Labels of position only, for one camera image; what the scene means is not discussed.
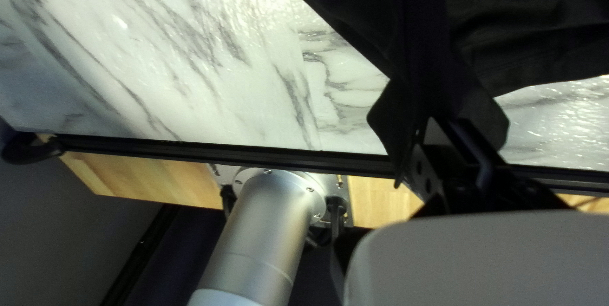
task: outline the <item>metal cylinder joint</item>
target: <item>metal cylinder joint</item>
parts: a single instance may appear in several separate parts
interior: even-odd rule
[[[237,202],[188,306],[218,306],[225,299],[287,304],[309,225],[326,209],[327,188],[316,175],[239,170]]]

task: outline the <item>wooden board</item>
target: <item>wooden board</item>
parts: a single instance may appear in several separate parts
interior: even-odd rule
[[[406,186],[393,188],[391,179],[350,176],[348,182],[355,226],[379,227],[407,220],[422,206]]]
[[[95,194],[221,209],[219,188],[204,163],[68,152],[61,159]],[[379,227],[409,219],[422,206],[389,179],[348,178],[353,222]],[[560,194],[586,212],[609,213],[609,198]]]
[[[61,159],[95,194],[222,208],[204,163],[72,152]]]

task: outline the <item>marble countertop underside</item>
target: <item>marble countertop underside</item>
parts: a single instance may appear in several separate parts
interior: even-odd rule
[[[0,10],[0,115],[18,130],[385,154],[365,116],[387,78],[302,0]],[[498,98],[502,154],[609,170],[609,78],[560,84]]]

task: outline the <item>black metal rail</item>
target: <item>black metal rail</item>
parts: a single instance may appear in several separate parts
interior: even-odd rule
[[[4,148],[3,158],[14,164],[32,163],[65,151],[215,163],[232,166],[309,171],[313,173],[395,178],[386,155],[217,145],[115,137],[58,134],[47,148],[32,149],[35,136],[20,133]],[[515,175],[537,179],[557,193],[609,196],[609,172],[512,165]]]

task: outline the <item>gray wall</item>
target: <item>gray wall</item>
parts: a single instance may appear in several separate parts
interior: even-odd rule
[[[159,207],[96,196],[58,159],[0,162],[0,305],[98,305]]]

